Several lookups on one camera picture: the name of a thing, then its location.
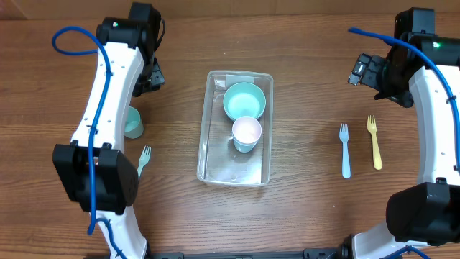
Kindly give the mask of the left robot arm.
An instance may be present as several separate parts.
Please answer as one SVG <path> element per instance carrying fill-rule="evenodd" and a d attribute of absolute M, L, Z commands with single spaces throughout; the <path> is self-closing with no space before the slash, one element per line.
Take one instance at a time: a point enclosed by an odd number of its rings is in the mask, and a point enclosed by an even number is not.
<path fill-rule="evenodd" d="M 110 258 L 151 258 L 150 245 L 137 224 L 133 203 L 141 170 L 124 154 L 124 131 L 132 97 L 156 91 L 164 83 L 155 52 L 165 33 L 162 18 L 106 18 L 92 34 L 82 27 L 57 31 L 52 46 L 66 32 L 80 32 L 97 46 L 96 75 L 82 120 L 70 143 L 57 144 L 52 162 L 71 201 L 88 212 L 87 233 L 100 228 Z"/>

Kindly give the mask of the pink white cup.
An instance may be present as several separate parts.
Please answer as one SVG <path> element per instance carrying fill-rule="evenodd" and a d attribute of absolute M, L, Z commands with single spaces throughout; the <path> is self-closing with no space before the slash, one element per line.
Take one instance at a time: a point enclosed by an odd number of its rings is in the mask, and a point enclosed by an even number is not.
<path fill-rule="evenodd" d="M 232 135 L 243 145 L 257 143 L 262 136 L 262 126 L 254 117 L 244 116 L 234 121 Z"/>

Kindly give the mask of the blue cup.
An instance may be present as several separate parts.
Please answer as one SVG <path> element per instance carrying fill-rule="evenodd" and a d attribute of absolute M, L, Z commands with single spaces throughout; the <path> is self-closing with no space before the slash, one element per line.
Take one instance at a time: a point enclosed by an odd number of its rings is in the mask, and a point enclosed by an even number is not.
<path fill-rule="evenodd" d="M 243 143 L 233 138 L 235 148 L 241 153 L 248 153 L 250 152 L 257 144 L 257 142 L 252 143 Z"/>

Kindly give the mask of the green plastic fork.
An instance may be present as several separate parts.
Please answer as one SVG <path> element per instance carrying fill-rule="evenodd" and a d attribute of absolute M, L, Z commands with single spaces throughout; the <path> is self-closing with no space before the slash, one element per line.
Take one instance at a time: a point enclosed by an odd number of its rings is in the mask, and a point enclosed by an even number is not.
<path fill-rule="evenodd" d="M 143 168 L 150 161 L 151 153 L 152 153 L 152 148 L 148 145 L 145 145 L 142 151 L 142 154 L 140 155 L 139 166 L 137 168 L 139 178 L 141 178 Z"/>

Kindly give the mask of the teal bowl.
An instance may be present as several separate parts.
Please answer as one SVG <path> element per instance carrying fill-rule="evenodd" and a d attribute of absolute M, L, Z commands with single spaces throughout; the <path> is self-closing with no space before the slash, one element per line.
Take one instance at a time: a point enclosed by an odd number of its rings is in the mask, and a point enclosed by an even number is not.
<path fill-rule="evenodd" d="M 259 119 L 266 107 L 266 97 L 261 88 L 253 83 L 241 82 L 232 85 L 224 94 L 223 107 L 233 121 L 249 116 Z"/>

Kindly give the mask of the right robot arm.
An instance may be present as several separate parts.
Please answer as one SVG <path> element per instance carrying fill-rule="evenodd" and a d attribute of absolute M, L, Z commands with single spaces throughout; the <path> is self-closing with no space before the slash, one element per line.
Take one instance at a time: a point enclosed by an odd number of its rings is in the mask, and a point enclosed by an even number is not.
<path fill-rule="evenodd" d="M 352 235 L 337 258 L 401 258 L 425 247 L 459 242 L 459 40 L 405 32 L 398 38 L 365 32 L 390 45 L 386 58 L 361 54 L 349 83 L 416 108 L 418 182 L 393 194 L 384 222 Z"/>

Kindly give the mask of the green cup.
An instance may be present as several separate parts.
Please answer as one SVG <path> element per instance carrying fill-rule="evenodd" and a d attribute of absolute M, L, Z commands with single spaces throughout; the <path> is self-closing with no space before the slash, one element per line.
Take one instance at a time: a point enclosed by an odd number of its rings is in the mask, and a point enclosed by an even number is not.
<path fill-rule="evenodd" d="M 142 136 L 143 132 L 144 126 L 139 111 L 132 106 L 129 107 L 124 136 L 129 139 L 137 139 Z"/>

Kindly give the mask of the light blue plastic fork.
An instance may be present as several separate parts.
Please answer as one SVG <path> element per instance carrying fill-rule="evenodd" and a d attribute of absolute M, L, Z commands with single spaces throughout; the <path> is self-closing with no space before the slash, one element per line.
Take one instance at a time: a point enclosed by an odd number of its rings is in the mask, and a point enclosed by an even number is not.
<path fill-rule="evenodd" d="M 343 123 L 340 126 L 339 139 L 342 142 L 342 176 L 345 179 L 351 178 L 351 165 L 349 159 L 349 129 L 348 124 Z"/>

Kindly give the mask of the yellow plastic fork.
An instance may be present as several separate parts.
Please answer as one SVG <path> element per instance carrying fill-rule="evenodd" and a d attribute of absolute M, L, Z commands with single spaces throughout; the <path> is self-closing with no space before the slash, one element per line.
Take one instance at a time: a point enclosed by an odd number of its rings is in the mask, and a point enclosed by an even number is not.
<path fill-rule="evenodd" d="M 377 141 L 377 124 L 374 115 L 369 115 L 367 118 L 367 130 L 372 138 L 372 154 L 373 165 L 376 170 L 382 169 L 382 159 L 380 155 L 380 148 Z"/>

